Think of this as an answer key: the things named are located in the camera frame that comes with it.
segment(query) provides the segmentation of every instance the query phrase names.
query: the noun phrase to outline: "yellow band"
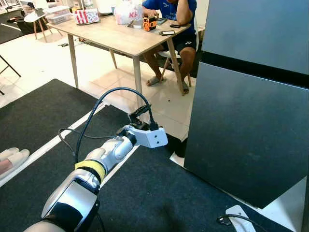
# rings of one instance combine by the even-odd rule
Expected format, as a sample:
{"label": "yellow band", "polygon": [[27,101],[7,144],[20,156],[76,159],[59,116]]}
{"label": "yellow band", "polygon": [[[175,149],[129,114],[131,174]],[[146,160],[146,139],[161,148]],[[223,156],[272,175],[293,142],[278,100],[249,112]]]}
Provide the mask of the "yellow band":
{"label": "yellow band", "polygon": [[103,178],[105,176],[105,170],[102,167],[102,165],[100,165],[99,163],[97,163],[93,160],[84,160],[84,161],[81,161],[81,162],[75,164],[75,169],[78,169],[78,168],[81,168],[81,167],[89,167],[89,168],[94,169],[98,173],[98,175],[100,176],[101,182],[103,181]]}

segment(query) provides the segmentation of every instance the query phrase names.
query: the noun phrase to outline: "floor mat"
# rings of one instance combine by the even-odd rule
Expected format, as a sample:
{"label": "floor mat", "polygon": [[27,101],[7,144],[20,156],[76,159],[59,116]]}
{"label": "floor mat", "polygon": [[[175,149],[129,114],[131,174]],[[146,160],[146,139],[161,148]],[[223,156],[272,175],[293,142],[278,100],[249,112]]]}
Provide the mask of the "floor mat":
{"label": "floor mat", "polygon": [[20,10],[11,11],[5,14],[0,14],[0,35],[1,35],[0,44],[8,42],[10,40],[16,39],[24,35],[20,30],[14,29],[14,28],[19,29],[16,23],[8,23],[6,21],[16,16],[21,16]]}
{"label": "floor mat", "polygon": [[[93,117],[86,133],[113,135],[127,123],[126,113],[106,106]],[[75,147],[77,138],[71,133],[66,139]],[[103,142],[84,139],[80,160]],[[217,224],[216,218],[236,204],[268,231],[290,231],[170,161],[176,148],[171,144],[139,147],[102,188],[99,212],[107,232],[234,232],[232,226]],[[47,198],[72,170],[72,154],[60,143],[0,188],[0,231],[22,231],[39,221]],[[97,229],[94,221],[89,231]]]}
{"label": "floor mat", "polygon": [[0,109],[0,152],[10,147],[31,153],[87,114],[97,99],[59,80]]}
{"label": "floor mat", "polygon": [[[115,135],[128,124],[127,114],[113,106],[106,106],[92,119],[86,134],[92,136]],[[75,149],[78,136],[70,133],[66,140]],[[105,140],[84,139],[80,159]],[[169,136],[166,150],[172,154],[178,139]],[[38,222],[47,198],[73,170],[74,159],[70,150],[59,143],[45,155],[0,188],[0,231],[19,232]]]}
{"label": "floor mat", "polygon": [[234,232],[233,226],[220,225],[216,219],[236,204],[267,231],[290,231],[171,162],[169,156],[164,147],[140,146],[104,185],[99,213],[107,232]]}

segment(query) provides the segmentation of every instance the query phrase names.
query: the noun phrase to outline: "black power cord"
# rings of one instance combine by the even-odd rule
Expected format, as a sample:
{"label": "black power cord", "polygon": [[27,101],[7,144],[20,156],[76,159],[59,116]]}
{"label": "black power cord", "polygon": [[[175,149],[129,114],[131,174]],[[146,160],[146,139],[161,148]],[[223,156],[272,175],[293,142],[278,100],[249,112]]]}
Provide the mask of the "black power cord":
{"label": "black power cord", "polygon": [[101,226],[101,230],[102,230],[102,232],[105,232],[105,227],[104,227],[104,223],[103,223],[103,220],[102,220],[102,218],[101,218],[101,216],[100,216],[100,214],[99,213],[97,213],[97,219],[98,219],[98,221],[99,221],[99,223],[100,223],[100,226]]}
{"label": "black power cord", "polygon": [[[72,131],[74,133],[77,133],[77,134],[81,134],[81,132],[77,131],[77,130],[73,130],[71,128],[60,128],[58,130],[58,136],[60,138],[60,140],[71,150],[71,152],[73,153],[73,155],[75,155],[75,151],[73,150],[73,148],[70,146],[70,144],[64,140],[64,138],[61,136],[61,132],[63,131]],[[86,135],[84,134],[84,137],[86,138],[89,138],[89,139],[111,139],[113,138],[114,136],[100,136],[100,137],[94,137],[94,136],[89,136],[89,135]]]}
{"label": "black power cord", "polygon": [[150,130],[151,131],[154,131],[154,130],[157,130],[159,128],[158,124],[155,122],[154,120],[154,117],[153,117],[153,114],[151,112],[151,108],[150,108],[150,105],[147,101],[147,99],[139,92],[137,92],[136,90],[134,89],[131,89],[131,88],[127,88],[127,87],[117,87],[117,88],[112,88],[110,90],[108,90],[107,92],[105,92],[96,102],[95,106],[93,107],[85,125],[84,125],[84,128],[82,130],[82,133],[78,139],[78,142],[77,142],[77,145],[76,145],[76,152],[74,153],[74,158],[75,158],[75,163],[78,163],[78,154],[79,154],[79,148],[81,146],[81,142],[82,142],[82,138],[84,136],[84,133],[93,117],[93,114],[95,113],[96,109],[98,108],[98,106],[100,105],[100,103],[102,102],[102,100],[108,95],[110,94],[111,92],[114,92],[114,91],[117,91],[117,90],[127,90],[127,91],[130,91],[130,92],[133,92],[137,95],[139,95],[143,101],[145,102],[147,108],[148,108],[148,112],[149,112],[149,117],[150,117]]}
{"label": "black power cord", "polygon": [[257,224],[255,221],[253,221],[253,220],[251,220],[251,219],[249,219],[249,218],[247,218],[247,217],[238,215],[238,214],[224,214],[224,215],[222,215],[222,216],[220,216],[220,217],[217,218],[217,222],[218,222],[219,224],[229,225],[229,224],[226,224],[226,223],[224,222],[223,219],[224,219],[224,218],[230,218],[230,217],[231,217],[231,218],[241,218],[241,219],[244,219],[244,220],[246,220],[246,221],[251,222],[253,225],[257,226],[257,227],[260,228],[262,231],[268,232],[266,229],[264,229],[261,225]]}

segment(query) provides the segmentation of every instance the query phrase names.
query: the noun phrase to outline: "man's hand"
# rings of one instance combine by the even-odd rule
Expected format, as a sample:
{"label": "man's hand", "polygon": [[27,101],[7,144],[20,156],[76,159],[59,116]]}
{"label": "man's hand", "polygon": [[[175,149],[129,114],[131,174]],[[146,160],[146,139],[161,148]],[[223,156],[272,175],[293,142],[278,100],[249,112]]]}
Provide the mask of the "man's hand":
{"label": "man's hand", "polygon": [[159,16],[159,13],[156,10],[150,10],[143,7],[144,16],[152,17],[152,16]]}

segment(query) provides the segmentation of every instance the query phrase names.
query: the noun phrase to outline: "white chair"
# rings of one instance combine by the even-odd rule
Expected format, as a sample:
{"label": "white chair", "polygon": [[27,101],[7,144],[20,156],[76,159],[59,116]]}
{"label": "white chair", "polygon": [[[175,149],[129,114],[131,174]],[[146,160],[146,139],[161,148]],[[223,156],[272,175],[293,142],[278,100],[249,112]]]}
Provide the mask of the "white chair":
{"label": "white chair", "polygon": [[[196,51],[198,49],[198,43],[199,43],[199,37],[198,37],[198,30],[197,30],[197,18],[195,17],[194,18],[194,29],[195,29],[195,34],[197,36],[197,48],[196,48]],[[178,52],[175,50],[175,53],[176,53],[176,58],[181,58],[181,56],[178,54]],[[166,52],[158,52],[158,54],[162,57],[166,57],[166,61],[165,61],[165,64],[164,64],[164,68],[163,68],[163,71],[162,71],[162,77],[161,77],[161,80],[163,79],[163,76],[164,76],[164,73],[165,73],[165,70],[166,68],[168,67],[169,65],[169,61],[171,59],[171,56],[170,56],[170,53],[169,51],[166,51]],[[190,73],[188,73],[188,80],[189,80],[189,86],[191,87],[191,77],[190,77]]]}

